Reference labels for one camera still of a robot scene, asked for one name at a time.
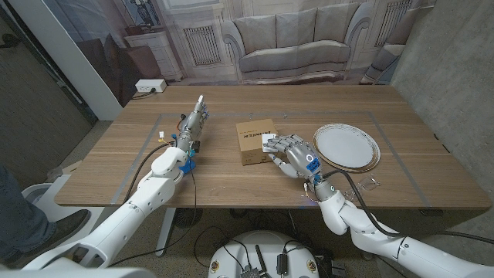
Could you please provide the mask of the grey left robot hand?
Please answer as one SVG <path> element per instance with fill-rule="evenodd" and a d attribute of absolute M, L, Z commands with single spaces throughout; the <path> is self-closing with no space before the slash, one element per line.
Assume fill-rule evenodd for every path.
<path fill-rule="evenodd" d="M 208 117 L 209 113 L 204 102 L 204 96 L 200 95 L 195 108 L 181 125 L 177 147 L 183 151 L 188 151 L 192 144 L 199 139 L 203 125 Z"/>

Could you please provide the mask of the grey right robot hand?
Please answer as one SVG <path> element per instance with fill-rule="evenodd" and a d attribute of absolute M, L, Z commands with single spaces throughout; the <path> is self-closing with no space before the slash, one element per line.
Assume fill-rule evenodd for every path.
<path fill-rule="evenodd" d="M 269 154 L 273 163 L 291 178 L 304 178 L 316 185 L 321 181 L 322 165 L 313 145 L 296 134 L 275 136 L 263 144 L 286 154 L 286 163 L 274 154 Z"/>

